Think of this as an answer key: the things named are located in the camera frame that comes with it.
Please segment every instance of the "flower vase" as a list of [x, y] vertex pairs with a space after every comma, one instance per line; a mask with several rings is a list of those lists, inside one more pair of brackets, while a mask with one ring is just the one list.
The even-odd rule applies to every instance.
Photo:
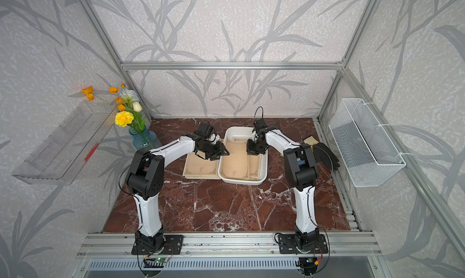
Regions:
[[129, 133], [132, 135], [132, 145], [136, 148], [136, 150], [150, 150], [161, 147], [161, 142], [158, 139], [157, 134], [148, 130], [145, 126], [141, 133], [137, 133], [132, 128], [129, 128]]

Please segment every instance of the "black mounting plate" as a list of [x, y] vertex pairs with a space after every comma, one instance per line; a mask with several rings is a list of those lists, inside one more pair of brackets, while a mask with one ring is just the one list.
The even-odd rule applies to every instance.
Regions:
[[[297, 250], [295, 246], [295, 235], [285, 235], [285, 234], [278, 234], [278, 242], [279, 242], [279, 252], [281, 254], [302, 254], [301, 251]], [[320, 234], [318, 239], [317, 245], [321, 248], [323, 254], [327, 254], [328, 251], [328, 244], [326, 242], [326, 237], [323, 234]], [[320, 254], [319, 249], [315, 246], [316, 252], [315, 254]]]
[[[163, 251], [161, 251], [159, 255], [171, 255], [171, 252], [173, 255], [179, 255], [181, 253], [182, 240], [184, 236], [183, 235], [165, 235], [164, 237], [166, 239], [165, 243], [171, 245], [173, 248], [171, 249], [170, 246], [165, 246], [165, 248], [163, 249]], [[152, 251], [153, 251], [152, 248], [146, 246], [143, 243], [139, 243], [137, 245], [134, 244], [134, 246], [132, 247], [131, 254], [147, 256]]]

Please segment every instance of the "white flower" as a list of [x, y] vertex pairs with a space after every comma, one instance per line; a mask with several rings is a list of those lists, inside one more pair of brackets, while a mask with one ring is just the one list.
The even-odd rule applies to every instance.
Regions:
[[127, 88], [119, 93], [119, 97], [121, 97], [126, 103], [139, 102], [139, 97], [136, 92]]
[[138, 102], [134, 102], [132, 104], [132, 107], [134, 109], [134, 111], [137, 111], [137, 112], [141, 112], [142, 111], [142, 106], [140, 105], [140, 103]]

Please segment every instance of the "red object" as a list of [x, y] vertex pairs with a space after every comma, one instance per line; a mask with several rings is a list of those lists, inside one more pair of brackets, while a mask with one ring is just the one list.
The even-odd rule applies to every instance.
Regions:
[[90, 156], [95, 152], [95, 149], [99, 146], [99, 144], [96, 144], [92, 149], [90, 149], [90, 152], [87, 154], [87, 156], [84, 158], [84, 161], [87, 162], [88, 159], [90, 159]]

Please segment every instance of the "beige paper sheet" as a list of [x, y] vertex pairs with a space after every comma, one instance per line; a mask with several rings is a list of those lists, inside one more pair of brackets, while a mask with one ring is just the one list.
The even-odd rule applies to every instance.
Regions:
[[[238, 138], [234, 137], [232, 138], [234, 142], [246, 142], [248, 139], [243, 139], [243, 138]], [[261, 156], [253, 156], [253, 155], [247, 155], [249, 158], [249, 179], [251, 181], [258, 181], [259, 180], [259, 174], [260, 174], [260, 161], [261, 161]]]
[[204, 160], [195, 155], [194, 152], [187, 155], [186, 164], [184, 165], [183, 176], [186, 178], [195, 178], [195, 179], [208, 179], [210, 177], [219, 177], [218, 176], [218, 162]]
[[249, 159], [247, 140], [226, 140], [229, 156], [223, 156], [221, 175], [229, 179], [247, 180], [249, 178]]

